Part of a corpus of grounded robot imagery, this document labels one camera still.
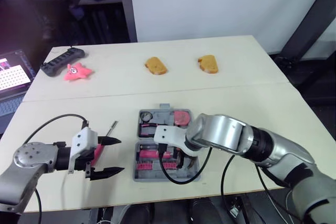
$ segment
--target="laptop screen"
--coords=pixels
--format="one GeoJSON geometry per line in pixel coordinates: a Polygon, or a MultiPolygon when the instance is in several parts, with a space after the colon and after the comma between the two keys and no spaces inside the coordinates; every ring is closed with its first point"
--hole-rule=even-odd
{"type": "Polygon", "coordinates": [[[28,89],[34,73],[26,60],[21,50],[0,55],[0,98],[28,89]]]}

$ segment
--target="keyboard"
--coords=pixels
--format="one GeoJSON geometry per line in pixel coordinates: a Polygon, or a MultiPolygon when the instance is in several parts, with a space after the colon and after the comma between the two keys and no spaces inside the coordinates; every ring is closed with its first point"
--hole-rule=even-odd
{"type": "Polygon", "coordinates": [[[0,102],[0,116],[14,113],[22,102],[24,96],[13,98],[8,101],[0,102]]]}

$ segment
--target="white bracket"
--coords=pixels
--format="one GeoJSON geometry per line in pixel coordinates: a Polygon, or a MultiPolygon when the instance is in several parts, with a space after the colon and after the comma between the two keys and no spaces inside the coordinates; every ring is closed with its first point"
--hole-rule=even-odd
{"type": "Polygon", "coordinates": [[[156,127],[154,142],[180,148],[188,156],[197,157],[200,154],[200,151],[192,151],[184,143],[186,141],[186,131],[187,129],[176,126],[159,125],[156,127]]]}
{"type": "Polygon", "coordinates": [[[89,127],[85,127],[72,138],[72,146],[69,158],[68,173],[75,170],[76,158],[83,153],[96,149],[98,145],[98,133],[92,131],[89,127]]]}

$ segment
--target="pink starfish toy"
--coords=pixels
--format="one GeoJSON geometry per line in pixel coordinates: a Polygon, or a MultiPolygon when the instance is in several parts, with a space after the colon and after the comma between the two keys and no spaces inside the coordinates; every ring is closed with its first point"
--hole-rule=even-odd
{"type": "Polygon", "coordinates": [[[73,66],[68,64],[68,72],[64,76],[64,80],[71,81],[71,80],[77,80],[79,78],[86,78],[91,73],[92,70],[83,67],[81,63],[76,63],[73,66]]]}

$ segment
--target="metal rod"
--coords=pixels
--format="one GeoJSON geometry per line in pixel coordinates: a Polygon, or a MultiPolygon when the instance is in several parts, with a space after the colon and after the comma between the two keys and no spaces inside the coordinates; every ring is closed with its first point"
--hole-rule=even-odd
{"type": "Polygon", "coordinates": [[[111,132],[113,131],[113,129],[115,128],[115,126],[117,125],[118,121],[114,121],[111,125],[111,127],[109,128],[109,131],[106,133],[106,136],[109,136],[111,134],[111,132]]]}

